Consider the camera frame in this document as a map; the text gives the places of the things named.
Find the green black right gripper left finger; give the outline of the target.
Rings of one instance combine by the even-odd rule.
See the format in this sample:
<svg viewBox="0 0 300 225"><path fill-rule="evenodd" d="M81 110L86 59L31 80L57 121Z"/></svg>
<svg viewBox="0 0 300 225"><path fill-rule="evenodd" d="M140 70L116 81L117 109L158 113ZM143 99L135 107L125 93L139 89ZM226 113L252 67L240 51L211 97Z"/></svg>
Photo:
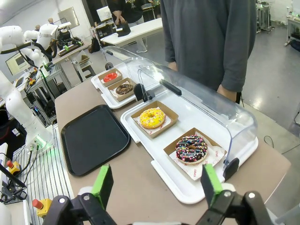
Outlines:
<svg viewBox="0 0 300 225"><path fill-rule="evenodd" d="M43 224L82 225L85 221L92 225L115 224L115 221L106 211L113 183L110 165L101 166L91 191L77 195L73 199L65 195L56 196Z"/></svg>

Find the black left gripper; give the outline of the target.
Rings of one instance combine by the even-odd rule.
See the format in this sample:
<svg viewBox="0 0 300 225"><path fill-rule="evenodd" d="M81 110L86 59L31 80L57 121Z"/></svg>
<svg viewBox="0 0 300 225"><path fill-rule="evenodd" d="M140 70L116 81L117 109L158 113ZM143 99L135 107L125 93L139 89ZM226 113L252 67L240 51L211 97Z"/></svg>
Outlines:
<svg viewBox="0 0 300 225"><path fill-rule="evenodd" d="M71 37L71 33L68 30L59 30L57 36L57 47L62 50L64 46L77 45L82 46L83 42L78 37Z"/></svg>

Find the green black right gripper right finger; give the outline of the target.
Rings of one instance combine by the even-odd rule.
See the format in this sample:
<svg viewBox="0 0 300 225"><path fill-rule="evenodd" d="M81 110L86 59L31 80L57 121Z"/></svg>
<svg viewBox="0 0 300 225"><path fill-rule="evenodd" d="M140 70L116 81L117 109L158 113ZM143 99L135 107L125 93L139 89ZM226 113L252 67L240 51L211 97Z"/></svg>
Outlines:
<svg viewBox="0 0 300 225"><path fill-rule="evenodd" d="M257 191L238 194L232 184L220 182L211 164L202 166L200 181L208 209L197 221L198 225L221 225L227 218L234 219L238 225L272 224L263 199Z"/></svg>

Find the person's left hand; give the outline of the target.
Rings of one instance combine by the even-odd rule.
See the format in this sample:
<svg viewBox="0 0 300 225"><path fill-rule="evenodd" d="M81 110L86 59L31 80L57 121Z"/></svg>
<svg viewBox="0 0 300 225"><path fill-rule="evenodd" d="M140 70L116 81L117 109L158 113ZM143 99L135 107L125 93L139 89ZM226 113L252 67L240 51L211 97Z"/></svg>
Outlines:
<svg viewBox="0 0 300 225"><path fill-rule="evenodd" d="M223 95L224 97L228 98L229 100L235 102L237 97L237 92L227 90L222 85L219 85L217 93Z"/></svg>

